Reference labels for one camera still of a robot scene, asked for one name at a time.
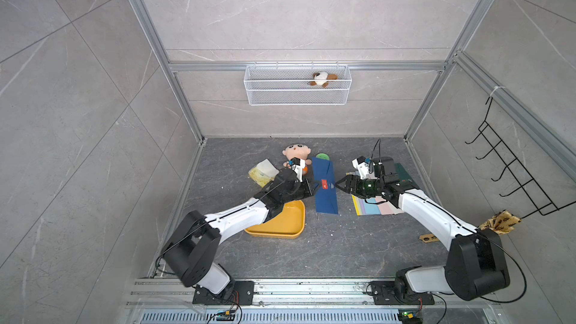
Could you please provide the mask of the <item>yellow plastic storage tray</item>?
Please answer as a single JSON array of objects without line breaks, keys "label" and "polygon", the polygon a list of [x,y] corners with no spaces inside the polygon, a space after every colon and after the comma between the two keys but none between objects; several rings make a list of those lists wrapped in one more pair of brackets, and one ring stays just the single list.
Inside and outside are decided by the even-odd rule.
[{"label": "yellow plastic storage tray", "polygon": [[283,211],[273,219],[251,226],[245,232],[254,237],[296,239],[305,229],[306,210],[301,200],[288,202]]}]

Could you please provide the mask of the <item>dark green envelope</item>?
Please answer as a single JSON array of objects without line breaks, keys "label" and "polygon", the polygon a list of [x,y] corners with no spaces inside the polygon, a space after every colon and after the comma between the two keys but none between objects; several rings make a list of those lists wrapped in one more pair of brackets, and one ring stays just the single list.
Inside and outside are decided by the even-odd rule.
[{"label": "dark green envelope", "polygon": [[412,176],[407,172],[401,163],[395,163],[394,168],[401,182],[412,182],[414,185],[416,185],[416,182]]}]

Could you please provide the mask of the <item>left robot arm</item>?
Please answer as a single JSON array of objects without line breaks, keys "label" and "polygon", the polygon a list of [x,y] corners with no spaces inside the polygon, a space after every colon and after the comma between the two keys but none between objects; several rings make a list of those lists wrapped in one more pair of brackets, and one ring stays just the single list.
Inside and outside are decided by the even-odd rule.
[{"label": "left robot arm", "polygon": [[199,286],[213,296],[228,299],[234,280],[215,263],[219,245],[249,227],[275,218],[286,203],[314,196],[321,187],[309,175],[299,179],[292,169],[284,168],[258,193],[233,208],[213,214],[186,214],[157,260],[163,260],[185,287]]}]

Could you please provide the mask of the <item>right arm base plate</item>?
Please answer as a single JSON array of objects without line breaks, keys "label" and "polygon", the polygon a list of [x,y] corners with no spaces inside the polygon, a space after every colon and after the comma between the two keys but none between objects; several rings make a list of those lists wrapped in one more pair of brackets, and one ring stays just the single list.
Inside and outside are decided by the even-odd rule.
[{"label": "right arm base plate", "polygon": [[366,286],[366,294],[375,305],[434,305],[431,294],[411,292],[404,284],[391,280],[372,281]]}]

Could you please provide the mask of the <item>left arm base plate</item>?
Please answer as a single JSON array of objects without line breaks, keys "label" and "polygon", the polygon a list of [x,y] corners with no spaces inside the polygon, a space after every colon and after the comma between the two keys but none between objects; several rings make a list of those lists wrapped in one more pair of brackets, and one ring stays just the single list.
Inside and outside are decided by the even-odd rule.
[{"label": "left arm base plate", "polygon": [[219,294],[198,286],[193,296],[193,304],[200,305],[252,305],[255,283],[252,280],[232,281]]}]

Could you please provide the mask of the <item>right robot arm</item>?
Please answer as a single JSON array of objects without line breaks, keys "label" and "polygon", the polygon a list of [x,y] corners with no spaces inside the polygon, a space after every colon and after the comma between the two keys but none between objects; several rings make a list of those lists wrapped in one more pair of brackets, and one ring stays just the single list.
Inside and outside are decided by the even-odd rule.
[{"label": "right robot arm", "polygon": [[435,203],[412,180],[402,179],[390,157],[352,162],[355,175],[334,186],[362,200],[381,198],[416,219],[448,251],[444,265],[406,268],[397,272],[395,294],[445,293],[471,301],[510,285],[506,251],[492,229],[479,229]]}]

